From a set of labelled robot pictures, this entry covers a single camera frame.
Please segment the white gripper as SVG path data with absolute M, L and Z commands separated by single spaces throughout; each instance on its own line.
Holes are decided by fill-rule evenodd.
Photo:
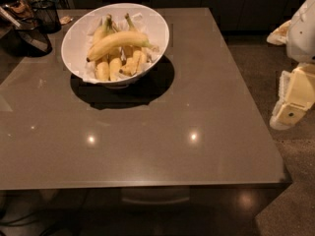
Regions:
M 280 76 L 279 100 L 270 126 L 275 130 L 294 127 L 315 103 L 315 65 L 299 63 L 291 72 Z

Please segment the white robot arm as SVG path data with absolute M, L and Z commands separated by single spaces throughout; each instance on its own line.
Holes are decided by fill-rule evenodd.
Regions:
M 289 21 L 267 37 L 284 45 L 286 55 L 297 62 L 291 72 L 282 71 L 270 126 L 275 130 L 294 127 L 315 104 L 315 0 L 305 0 Z

